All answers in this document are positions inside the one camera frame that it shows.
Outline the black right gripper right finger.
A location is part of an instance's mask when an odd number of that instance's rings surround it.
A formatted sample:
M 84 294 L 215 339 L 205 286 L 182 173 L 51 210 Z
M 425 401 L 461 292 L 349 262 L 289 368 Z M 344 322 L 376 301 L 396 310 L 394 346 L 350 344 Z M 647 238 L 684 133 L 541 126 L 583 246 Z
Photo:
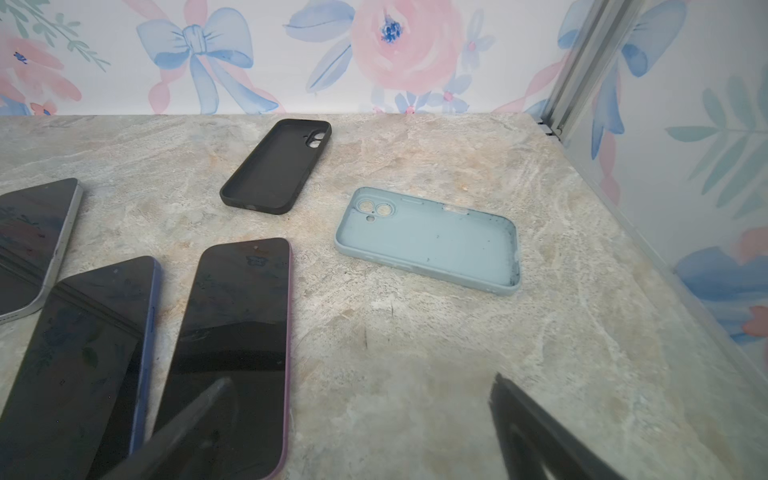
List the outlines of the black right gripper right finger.
M 612 479 L 622 476 L 512 380 L 496 374 L 489 408 L 510 479 Z

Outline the silver edged phone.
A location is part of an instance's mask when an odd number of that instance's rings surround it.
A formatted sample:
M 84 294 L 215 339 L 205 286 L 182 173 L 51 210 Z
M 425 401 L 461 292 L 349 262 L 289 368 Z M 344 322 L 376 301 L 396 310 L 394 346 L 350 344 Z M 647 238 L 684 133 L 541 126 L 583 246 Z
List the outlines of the silver edged phone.
M 54 286 L 83 196 L 76 178 L 1 196 L 1 322 L 38 311 Z

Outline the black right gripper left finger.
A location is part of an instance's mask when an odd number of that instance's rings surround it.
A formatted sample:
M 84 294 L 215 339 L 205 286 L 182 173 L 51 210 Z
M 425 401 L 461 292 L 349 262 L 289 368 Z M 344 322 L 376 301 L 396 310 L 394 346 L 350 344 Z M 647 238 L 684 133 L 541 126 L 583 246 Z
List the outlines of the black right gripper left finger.
M 234 433 L 234 383 L 215 381 L 106 479 L 221 479 Z

